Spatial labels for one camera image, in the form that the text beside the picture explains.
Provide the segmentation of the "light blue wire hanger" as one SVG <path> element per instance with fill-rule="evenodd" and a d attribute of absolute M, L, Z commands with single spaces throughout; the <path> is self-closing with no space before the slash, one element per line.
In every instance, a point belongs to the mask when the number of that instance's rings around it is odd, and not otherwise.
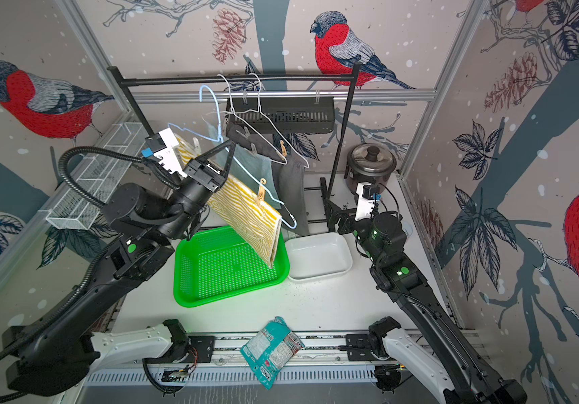
<path fill-rule="evenodd" d="M 235 141 L 236 138 L 234 135 L 228 135 L 227 138 L 225 138 L 223 136 L 224 131 L 227 129 L 227 123 L 225 120 L 222 119 L 222 116 L 220 113 L 220 103 L 219 103 L 217 97 L 215 96 L 214 91 L 208 85 L 202 85 L 199 88 L 199 92 L 198 92 L 199 101 L 200 102 L 203 101 L 203 91 L 205 89 L 210 93 L 210 97 L 213 99 L 213 101 L 215 103 L 215 114 L 217 114 L 217 125 L 215 127 L 218 129 L 218 132 L 221 134 L 222 138 L 224 139 L 223 142 L 227 141 L 227 140 Z M 202 118 L 202 120 L 205 122 L 205 124 L 206 124 L 206 122 L 212 124 L 211 122 L 206 121 L 205 118 Z M 168 123 L 167 126 L 172 130 L 177 129 L 180 132 L 187 132 L 195 137 L 205 139 L 206 141 L 217 141 L 217 139 L 211 139 L 208 136 L 208 131 L 206 131 L 207 135 L 205 136 L 202 133 L 192 131 L 186 127 L 178 126 L 178 125 L 173 124 L 173 123 Z M 276 209 L 279 213 L 284 215 L 284 217 L 282 218 L 282 223 L 290 230 L 296 230 L 297 226 L 298 226 L 298 222 L 295 219 L 295 217 L 293 216 L 292 212 L 289 210 L 289 207 L 287 207 L 286 203 L 284 203 L 279 197 L 277 198 L 277 203 L 280 205 L 280 207 L 274 208 L 274 209 Z"/>

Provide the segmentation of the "yellow striped towel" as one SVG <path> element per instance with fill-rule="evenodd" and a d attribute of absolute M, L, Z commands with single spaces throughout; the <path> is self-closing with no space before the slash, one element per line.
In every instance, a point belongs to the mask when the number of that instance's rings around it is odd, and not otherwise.
<path fill-rule="evenodd" d="M 247 242 L 271 268 L 276 257 L 281 215 L 242 181 L 229 174 L 225 184 L 210 197 L 210 208 Z"/>

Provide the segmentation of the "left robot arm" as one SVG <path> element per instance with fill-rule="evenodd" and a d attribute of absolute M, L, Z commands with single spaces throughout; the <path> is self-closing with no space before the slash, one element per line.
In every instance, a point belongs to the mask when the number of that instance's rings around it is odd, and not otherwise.
<path fill-rule="evenodd" d="M 171 241 L 190 238 L 200 228 L 208 201 L 228 179 L 233 146 L 227 141 L 192 158 L 183 178 L 165 174 L 154 158 L 92 148 L 92 153 L 151 167 L 170 182 L 172 193 L 164 198 L 125 183 L 101 203 L 102 215 L 118 237 L 92 259 L 82 282 L 46 316 L 3 335 L 2 357 L 16 357 L 6 370 L 11 399 L 55 396 L 109 357 L 111 348 L 94 342 L 92 324 L 163 267 L 175 251 Z"/>

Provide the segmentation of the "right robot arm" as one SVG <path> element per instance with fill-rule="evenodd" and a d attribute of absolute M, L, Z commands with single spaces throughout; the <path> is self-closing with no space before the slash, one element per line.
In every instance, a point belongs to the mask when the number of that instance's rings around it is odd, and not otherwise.
<path fill-rule="evenodd" d="M 368 218 L 356 219 L 353 210 L 331 202 L 325 207 L 329 229 L 353 234 L 371 262 L 369 273 L 377 289 L 407 314 L 430 347 L 423 348 L 387 316 L 368 329 L 376 356 L 404 365 L 439 403 L 527 402 L 521 384 L 504 379 L 474 349 L 407 256 L 407 234 L 399 213 L 373 210 Z"/>

